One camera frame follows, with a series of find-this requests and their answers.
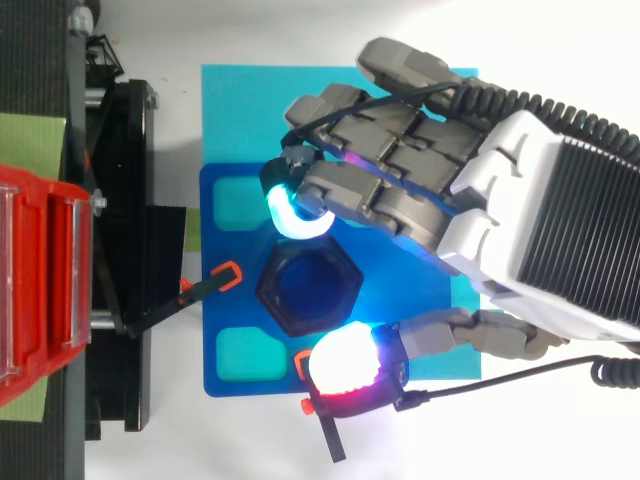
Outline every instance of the green paper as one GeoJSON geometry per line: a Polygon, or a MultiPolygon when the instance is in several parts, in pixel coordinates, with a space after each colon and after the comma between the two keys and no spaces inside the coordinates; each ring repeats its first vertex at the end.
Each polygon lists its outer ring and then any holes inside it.
{"type": "Polygon", "coordinates": [[[41,378],[22,396],[0,408],[0,420],[41,422],[47,398],[47,380],[47,377],[41,378]]]}
{"type": "MultiPolygon", "coordinates": [[[[65,125],[64,118],[0,113],[0,165],[57,179],[65,125]]],[[[44,377],[28,392],[0,408],[0,420],[42,422],[46,398],[44,377]]]]}
{"type": "Polygon", "coordinates": [[[66,120],[0,113],[0,164],[58,178],[66,120]]]}
{"type": "Polygon", "coordinates": [[[187,209],[187,228],[184,240],[184,251],[187,253],[200,252],[200,210],[187,209]]]}

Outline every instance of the black wire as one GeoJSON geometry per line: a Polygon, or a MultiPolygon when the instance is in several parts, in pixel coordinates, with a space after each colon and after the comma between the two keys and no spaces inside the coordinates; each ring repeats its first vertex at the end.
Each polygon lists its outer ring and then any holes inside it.
{"type": "Polygon", "coordinates": [[[445,388],[443,390],[435,391],[410,390],[405,392],[402,398],[398,402],[396,402],[395,408],[398,411],[408,410],[410,408],[418,407],[423,403],[427,403],[433,398],[450,397],[451,395],[460,395],[462,393],[475,392],[484,388],[495,387],[497,385],[502,385],[516,380],[522,380],[523,378],[532,377],[534,375],[540,375],[542,373],[548,373],[567,367],[575,367],[576,365],[582,365],[585,363],[598,363],[606,359],[606,357],[603,357],[601,355],[589,355],[586,357],[577,357],[571,358],[569,360],[562,360],[560,362],[550,363],[548,365],[542,365],[540,367],[530,368],[528,370],[522,370],[521,372],[510,373],[509,375],[504,375],[502,377],[482,380],[480,382],[474,382],[468,385],[462,385],[460,387],[445,388]]]}
{"type": "Polygon", "coordinates": [[[476,390],[482,390],[483,388],[494,387],[496,385],[502,385],[504,383],[522,380],[523,378],[540,375],[541,373],[553,372],[554,370],[575,367],[576,365],[583,365],[585,363],[592,363],[603,359],[605,359],[605,357],[603,357],[602,355],[589,355],[586,357],[577,357],[571,358],[569,360],[562,360],[560,362],[550,363],[548,365],[542,365],[540,367],[534,367],[528,370],[522,370],[521,372],[510,373],[509,375],[504,375],[502,377],[482,380],[480,382],[470,383],[469,385],[462,385],[461,387],[435,390],[433,392],[429,392],[429,398],[449,397],[451,395],[459,395],[461,393],[475,392],[476,390]]]}
{"type": "Polygon", "coordinates": [[[286,147],[290,147],[292,145],[299,145],[304,142],[306,136],[313,132],[316,128],[322,127],[323,125],[326,125],[328,123],[335,122],[336,120],[340,120],[348,115],[355,115],[356,113],[360,113],[365,110],[384,107],[385,105],[390,105],[393,103],[406,102],[408,100],[420,97],[428,97],[429,95],[432,95],[434,93],[443,92],[449,89],[457,89],[458,87],[460,87],[460,84],[455,82],[436,83],[435,85],[430,85],[428,87],[417,88],[409,93],[389,95],[387,97],[377,98],[368,102],[356,103],[355,105],[337,110],[333,113],[330,113],[329,115],[325,115],[324,117],[320,117],[317,120],[290,130],[282,138],[282,140],[280,141],[280,145],[282,146],[283,150],[286,147]]]}

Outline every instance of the hexagonal hole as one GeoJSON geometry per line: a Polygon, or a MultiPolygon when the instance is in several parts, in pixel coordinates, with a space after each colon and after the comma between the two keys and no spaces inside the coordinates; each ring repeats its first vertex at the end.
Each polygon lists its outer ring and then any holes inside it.
{"type": "Polygon", "coordinates": [[[281,240],[267,260],[256,296],[290,337],[344,325],[364,277],[333,237],[281,240]]]}

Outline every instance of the teal square pad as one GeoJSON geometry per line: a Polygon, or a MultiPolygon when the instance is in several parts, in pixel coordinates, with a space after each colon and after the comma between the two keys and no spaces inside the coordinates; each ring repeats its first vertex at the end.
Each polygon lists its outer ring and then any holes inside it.
{"type": "MultiPolygon", "coordinates": [[[[459,73],[475,75],[476,71],[465,69],[459,73]]],[[[234,259],[243,267],[245,276],[245,285],[239,286],[245,290],[235,292],[233,299],[224,294],[205,302],[205,389],[210,395],[303,390],[303,385],[292,378],[295,371],[292,371],[291,360],[295,353],[312,347],[320,336],[287,338],[253,298],[268,251],[254,254],[248,250],[253,248],[251,245],[256,239],[269,250],[267,243],[277,234],[265,233],[265,229],[272,228],[269,213],[257,171],[249,167],[280,154],[279,140],[288,130],[284,121],[288,107],[300,96],[320,94],[330,83],[354,85],[373,96],[387,94],[368,83],[356,68],[203,66],[202,124],[206,167],[201,173],[201,189],[210,189],[201,190],[203,272],[225,259],[234,259]],[[205,171],[213,178],[211,182],[203,180],[205,171]]],[[[345,224],[340,223],[338,234],[347,234],[345,224]]],[[[360,232],[354,235],[369,235],[369,229],[352,226],[352,230],[360,232]]],[[[355,251],[349,253],[357,257],[355,251]]],[[[433,267],[424,264],[424,268],[433,267]]],[[[471,289],[468,279],[450,279],[450,288],[446,291],[447,298],[436,302],[439,308],[445,305],[462,306],[472,311],[479,308],[479,296],[471,289]]],[[[367,298],[373,298],[373,294],[380,293],[372,286],[364,292],[367,298]]],[[[354,314],[357,312],[362,316],[366,312],[362,303],[359,300],[354,314]]],[[[409,303],[407,312],[418,313],[415,308],[415,311],[411,310],[418,303],[409,303]]],[[[477,379],[481,376],[480,355],[469,347],[458,348],[445,355],[413,361],[410,373],[413,380],[477,379]]]]}

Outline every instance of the robotic hand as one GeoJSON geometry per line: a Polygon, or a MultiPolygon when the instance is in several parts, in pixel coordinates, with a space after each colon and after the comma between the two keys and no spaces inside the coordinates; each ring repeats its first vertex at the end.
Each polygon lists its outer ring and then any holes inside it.
{"type": "MultiPolygon", "coordinates": [[[[370,42],[358,66],[392,95],[373,99],[333,84],[293,104],[283,154],[260,177],[276,227],[311,238],[337,216],[379,229],[416,256],[467,275],[509,312],[431,312],[374,329],[376,372],[393,365],[396,385],[403,361],[462,343],[535,359],[569,339],[640,341],[637,136],[539,95],[461,78],[393,40],[370,42]],[[323,152],[343,161],[325,161],[323,152]]],[[[605,368],[600,357],[585,358],[602,368],[594,375],[600,384],[640,386],[638,361],[610,359],[605,368]]],[[[307,366],[320,415],[313,353],[307,366]]],[[[320,410],[346,416],[428,400],[397,385],[383,390],[393,392],[384,401],[361,395],[327,407],[325,398],[320,410]]]]}

